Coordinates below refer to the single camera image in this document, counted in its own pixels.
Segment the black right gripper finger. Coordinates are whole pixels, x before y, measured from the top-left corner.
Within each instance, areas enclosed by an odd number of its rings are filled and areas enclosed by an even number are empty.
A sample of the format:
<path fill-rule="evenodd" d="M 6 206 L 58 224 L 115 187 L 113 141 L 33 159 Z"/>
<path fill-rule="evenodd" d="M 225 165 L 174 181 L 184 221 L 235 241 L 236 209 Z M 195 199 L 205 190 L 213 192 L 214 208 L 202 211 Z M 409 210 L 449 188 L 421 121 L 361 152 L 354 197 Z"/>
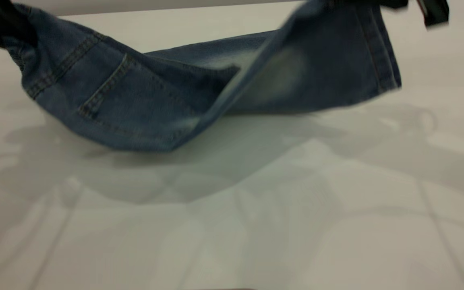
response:
<path fill-rule="evenodd" d="M 408 0 L 378 0 L 377 3 L 380 6 L 384 6 L 392 9 L 405 8 L 408 5 Z"/>
<path fill-rule="evenodd" d="M 417 0 L 424 17 L 425 27 L 449 22 L 450 9 L 447 0 Z"/>

